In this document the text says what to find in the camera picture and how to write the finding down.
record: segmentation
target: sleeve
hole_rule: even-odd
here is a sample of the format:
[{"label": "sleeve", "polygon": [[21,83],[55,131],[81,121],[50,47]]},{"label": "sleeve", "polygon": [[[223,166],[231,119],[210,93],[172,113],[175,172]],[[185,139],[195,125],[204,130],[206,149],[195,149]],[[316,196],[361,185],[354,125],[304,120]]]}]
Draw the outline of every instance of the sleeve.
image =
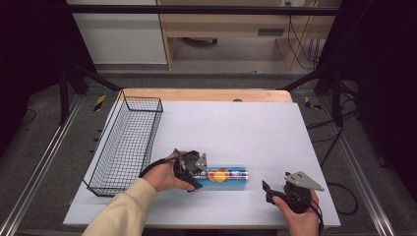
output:
[{"label": "sleeve", "polygon": [[83,235],[142,235],[156,189],[144,179],[137,179],[124,193],[92,221]]}]

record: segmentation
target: black wire basket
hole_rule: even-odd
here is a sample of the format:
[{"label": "black wire basket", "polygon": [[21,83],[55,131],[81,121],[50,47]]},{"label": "black wire basket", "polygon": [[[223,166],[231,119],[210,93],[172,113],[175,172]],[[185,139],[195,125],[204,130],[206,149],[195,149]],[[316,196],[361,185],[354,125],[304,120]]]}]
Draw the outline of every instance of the black wire basket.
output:
[{"label": "black wire basket", "polygon": [[115,106],[109,115],[102,133],[108,136],[101,136],[98,144],[105,142],[104,146],[89,182],[85,181],[88,189],[99,197],[124,192],[149,165],[163,112],[157,97],[125,96],[121,91],[118,100],[122,104],[120,108]]}]

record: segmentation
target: gray floor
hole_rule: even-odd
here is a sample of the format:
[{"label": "gray floor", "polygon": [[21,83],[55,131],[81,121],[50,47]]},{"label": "gray floor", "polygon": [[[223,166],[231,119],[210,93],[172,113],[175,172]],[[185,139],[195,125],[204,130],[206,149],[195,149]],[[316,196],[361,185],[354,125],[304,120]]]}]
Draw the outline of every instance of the gray floor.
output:
[{"label": "gray floor", "polygon": [[[146,67],[140,73],[130,71],[121,74],[104,68],[102,76],[115,84],[129,88],[218,88],[218,89],[276,89],[302,77],[309,70],[300,67],[292,71],[284,68],[282,58],[277,53],[273,39],[219,39],[217,45],[205,42],[179,40],[171,71]],[[55,154],[43,181],[34,196],[26,215],[19,226],[19,232],[30,234],[30,230],[54,231],[52,235],[64,235],[56,231],[80,234],[83,229],[62,224],[71,199],[83,179],[92,158],[112,100],[117,92],[88,80],[89,92],[83,98],[70,130]],[[292,97],[299,104],[306,125],[328,120],[326,112],[304,105],[309,96],[314,105],[325,106],[329,97],[317,97],[312,92],[315,82],[309,82],[293,91]],[[100,111],[92,111],[96,100],[106,94]],[[343,112],[354,110],[353,102],[347,101]],[[6,220],[18,200],[31,174],[48,147],[58,128],[60,116],[59,90],[54,86],[40,91],[30,99],[29,111],[13,142],[0,159],[0,221]],[[364,170],[372,189],[375,191],[396,235],[417,235],[417,206],[398,179],[394,170],[381,168],[372,142],[369,140],[360,120],[352,116],[344,120],[342,135],[348,141],[356,159]],[[310,138],[319,161],[328,151],[335,135],[332,125],[309,130]],[[342,146],[337,143],[323,167],[328,182],[336,182],[349,188],[359,200],[358,211],[353,215],[340,214],[341,227],[325,230],[324,235],[380,235],[369,209],[361,198],[356,183],[345,160]],[[349,194],[339,188],[329,187],[337,208],[350,211],[354,201]],[[147,231],[148,235],[180,235],[178,231]],[[211,235],[273,235],[270,230],[227,230]],[[286,235],[286,230],[279,230]],[[34,235],[44,235],[35,231]]]}]

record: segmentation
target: colorful can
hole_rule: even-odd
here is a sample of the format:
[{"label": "colorful can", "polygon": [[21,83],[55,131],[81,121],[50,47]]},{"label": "colorful can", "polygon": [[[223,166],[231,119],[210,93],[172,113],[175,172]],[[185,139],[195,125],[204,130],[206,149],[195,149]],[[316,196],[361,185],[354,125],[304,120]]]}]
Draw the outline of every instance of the colorful can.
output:
[{"label": "colorful can", "polygon": [[234,165],[209,166],[208,171],[194,176],[194,179],[203,185],[203,189],[205,187],[238,187],[240,189],[246,185],[248,178],[248,169],[245,166]]}]

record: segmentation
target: white tabletop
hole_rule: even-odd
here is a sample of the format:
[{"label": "white tabletop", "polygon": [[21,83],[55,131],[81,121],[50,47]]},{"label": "white tabletop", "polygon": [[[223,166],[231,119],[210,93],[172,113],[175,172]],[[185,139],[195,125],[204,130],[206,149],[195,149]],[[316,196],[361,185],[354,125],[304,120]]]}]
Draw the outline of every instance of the white tabletop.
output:
[{"label": "white tabletop", "polygon": [[[195,149],[207,154],[208,165],[246,166],[249,181],[241,191],[202,188],[194,193],[159,193],[149,210],[147,227],[285,227],[283,214],[266,202],[262,180],[282,191],[285,172],[298,171],[325,187],[324,192],[317,193],[326,227],[340,225],[296,103],[163,101],[163,109],[151,161],[167,156],[175,148]],[[94,156],[86,180],[96,160]],[[96,197],[81,183],[64,224],[87,226],[109,201],[110,198]]]}]

